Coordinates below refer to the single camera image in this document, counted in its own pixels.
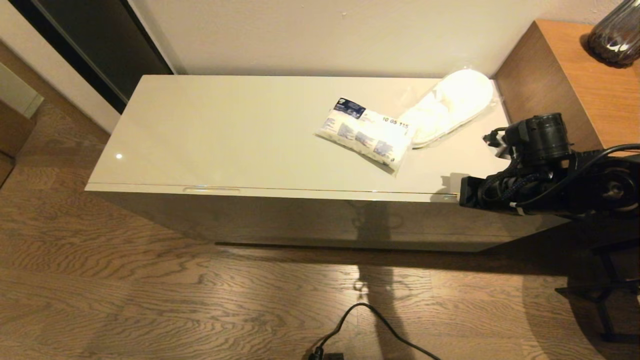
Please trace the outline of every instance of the hardwood floor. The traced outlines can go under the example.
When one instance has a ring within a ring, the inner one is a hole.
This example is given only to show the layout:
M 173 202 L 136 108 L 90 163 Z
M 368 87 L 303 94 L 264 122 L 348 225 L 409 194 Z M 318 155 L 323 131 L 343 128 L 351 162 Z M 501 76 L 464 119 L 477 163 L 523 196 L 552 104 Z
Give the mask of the hardwood floor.
M 480 254 L 219 247 L 84 192 L 108 136 L 48 102 L 36 116 L 0 190 L 0 359 L 306 359 L 358 301 L 447 360 L 639 357 L 554 291 L 582 227 Z M 325 350 L 426 358 L 362 307 Z

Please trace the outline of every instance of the plastic package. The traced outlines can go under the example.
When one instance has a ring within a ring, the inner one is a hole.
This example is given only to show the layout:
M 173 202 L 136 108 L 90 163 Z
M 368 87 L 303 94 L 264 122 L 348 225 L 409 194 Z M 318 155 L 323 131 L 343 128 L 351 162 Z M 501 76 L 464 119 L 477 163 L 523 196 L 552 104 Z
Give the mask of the plastic package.
M 415 126 L 340 98 L 316 135 L 382 164 L 390 174 L 400 168 Z
M 427 146 L 451 133 L 496 103 L 493 85 L 484 74 L 470 68 L 450 73 L 440 80 L 399 121 L 413 124 L 414 149 Z

